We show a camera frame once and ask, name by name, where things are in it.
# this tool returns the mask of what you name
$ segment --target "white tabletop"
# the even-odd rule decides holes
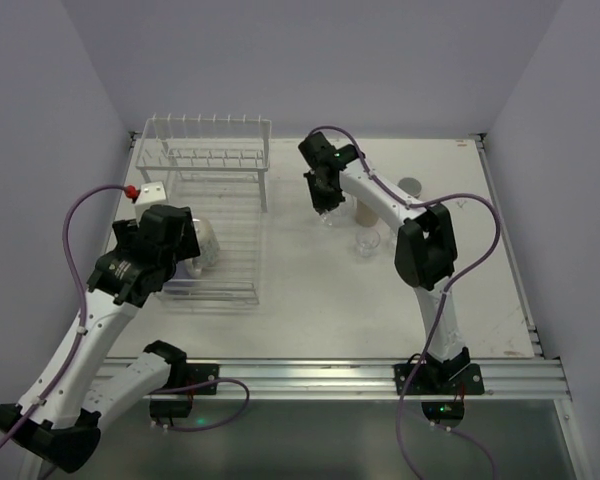
[[[110,357],[135,357],[163,340],[190,357],[406,357],[424,343],[415,294],[398,277],[386,226],[370,260],[354,252],[357,227],[324,226],[311,207],[300,139],[271,144],[269,213],[263,214],[260,305],[168,309],[150,299],[113,346]],[[415,177],[421,199],[454,192],[489,197],[476,146],[456,140],[361,139],[367,158],[394,182]],[[127,183],[142,178],[132,160]],[[493,220],[477,202],[449,202],[456,271],[479,257],[493,238]],[[133,218],[122,198],[116,218]],[[478,270],[454,287],[458,323],[475,358],[532,357],[533,349],[502,243]]]

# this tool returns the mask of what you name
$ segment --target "gray wall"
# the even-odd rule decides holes
[[[600,0],[565,0],[488,136],[539,325],[600,477]]]
[[[63,0],[128,128],[262,114],[276,135],[466,136],[495,120],[560,0]]]
[[[127,137],[62,4],[0,0],[0,403],[40,373],[76,313],[60,232],[86,189],[119,180]],[[83,274],[101,246],[112,193],[79,211]],[[0,453],[14,478],[21,450]]]

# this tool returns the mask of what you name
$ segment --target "white wire rack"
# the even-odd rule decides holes
[[[165,182],[169,201],[209,219],[218,261],[191,278],[183,266],[158,295],[163,301],[258,303],[261,215],[267,211],[271,122],[262,118],[150,118],[136,167],[145,182]]]

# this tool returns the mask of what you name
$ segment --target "dish rack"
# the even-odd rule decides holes
[[[172,205],[206,217],[220,246],[218,261],[199,278],[178,265],[161,300],[258,304],[270,138],[271,122],[261,117],[147,120],[136,168],[145,182],[164,182]]]

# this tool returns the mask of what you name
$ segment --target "robotic arm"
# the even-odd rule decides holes
[[[458,257],[449,211],[441,204],[408,208],[412,203],[417,204],[417,200],[378,174],[368,160],[363,164],[353,145],[336,149],[317,132],[310,134],[298,148],[311,169],[305,178],[318,213],[336,208],[345,200],[342,192],[347,192],[369,206],[397,233],[395,267],[402,280],[415,290],[425,333],[429,336],[442,288],[453,274],[453,262]],[[458,329],[449,294],[425,362],[414,384],[417,390],[419,382],[428,393],[455,388],[451,385],[453,379],[470,365],[469,350]]]
[[[0,430],[20,422],[14,441],[66,472],[79,469],[101,431],[143,396],[165,385],[182,386],[186,354],[155,342],[121,374],[90,389],[111,346],[149,295],[173,277],[177,262],[200,255],[190,209],[166,203],[161,182],[142,186],[137,219],[113,224],[117,245],[97,260],[87,281],[86,324],[76,317],[33,386],[17,404],[0,405]],[[77,349],[76,334],[82,336]],[[68,357],[71,363],[63,366]],[[60,380],[44,395],[58,374]]]

